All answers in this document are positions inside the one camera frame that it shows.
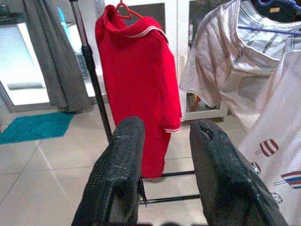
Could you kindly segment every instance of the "blue bath mat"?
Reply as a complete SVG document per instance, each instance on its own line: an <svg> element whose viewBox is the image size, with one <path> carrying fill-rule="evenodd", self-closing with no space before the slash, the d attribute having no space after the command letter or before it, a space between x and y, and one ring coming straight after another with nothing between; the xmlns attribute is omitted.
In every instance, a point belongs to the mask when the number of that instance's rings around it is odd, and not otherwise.
<svg viewBox="0 0 301 226"><path fill-rule="evenodd" d="M59 112L16 118L0 134L0 144L62 137L72 117L72 113Z"/></svg>

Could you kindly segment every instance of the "black pole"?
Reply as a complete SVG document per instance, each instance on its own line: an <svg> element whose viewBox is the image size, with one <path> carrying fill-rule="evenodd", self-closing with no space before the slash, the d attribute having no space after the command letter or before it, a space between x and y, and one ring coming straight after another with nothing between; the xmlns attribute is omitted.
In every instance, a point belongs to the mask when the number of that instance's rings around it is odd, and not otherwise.
<svg viewBox="0 0 301 226"><path fill-rule="evenodd" d="M102 120L103 120L103 127L104 127L105 133L107 135L108 142L110 142L111 136L112 136L112 131L111 131L111 128L110 128L108 115L107 115L107 112L106 112L105 107L104 107L103 96L102 96L102 92L100 90L97 74L96 74L96 71L95 71L95 63L94 63L94 59L93 59L93 52L92 52L92 49L91 49L91 47L89 45L89 42L88 42L88 39L87 39L83 19L81 17L81 13L80 13L80 10L79 10L78 0L69 0L69 1L71 3L73 14L74 14L75 21L76 21L76 25L77 25L77 28L79 30L79 36L80 36L80 40L81 40L81 43L82 43L81 49L82 49L82 53L83 53L83 56L84 56L85 61L86 61L87 69L90 73L90 78L91 78L92 85L93 85L93 88L94 88L98 108L99 108L100 115L101 115Z"/></svg>

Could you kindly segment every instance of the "white cabinet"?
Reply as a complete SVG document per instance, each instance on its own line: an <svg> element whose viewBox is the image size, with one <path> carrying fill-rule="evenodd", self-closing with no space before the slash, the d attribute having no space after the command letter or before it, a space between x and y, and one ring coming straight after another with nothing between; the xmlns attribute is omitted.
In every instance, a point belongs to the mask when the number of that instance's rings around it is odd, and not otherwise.
<svg viewBox="0 0 301 226"><path fill-rule="evenodd" d="M197 26L201 19L211 10L210 6L201 6L195 0L124 0L132 10L142 16L155 18L165 31L172 51L177 69L178 82L185 67L187 56L190 50L192 38L194 38ZM104 0L105 5L117 6L120 0ZM130 25L138 18L132 17L125 22ZM204 118L224 117L228 108L225 104L218 104L214 109L209 108L204 102L193 102L196 96L180 91L182 115L184 120L195 120Z"/></svg>
<svg viewBox="0 0 301 226"><path fill-rule="evenodd" d="M195 0L178 0L178 81L181 79L198 24L210 10L210 6L200 5ZM224 103L212 109L194 94L186 94L182 91L180 91L180 100L184 120L225 117L228 112Z"/></svg>

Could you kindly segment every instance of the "silver jacket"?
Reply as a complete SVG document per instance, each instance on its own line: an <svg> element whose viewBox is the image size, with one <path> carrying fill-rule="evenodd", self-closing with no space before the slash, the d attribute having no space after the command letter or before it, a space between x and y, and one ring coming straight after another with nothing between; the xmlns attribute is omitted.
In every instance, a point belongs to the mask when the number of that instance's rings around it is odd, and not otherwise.
<svg viewBox="0 0 301 226"><path fill-rule="evenodd" d="M210 106L224 101L249 131L260 113L255 101L282 55L301 49L301 38L238 29L238 25L298 31L301 23L279 23L257 13L249 1L233 0L202 20L180 89L195 93Z"/></svg>

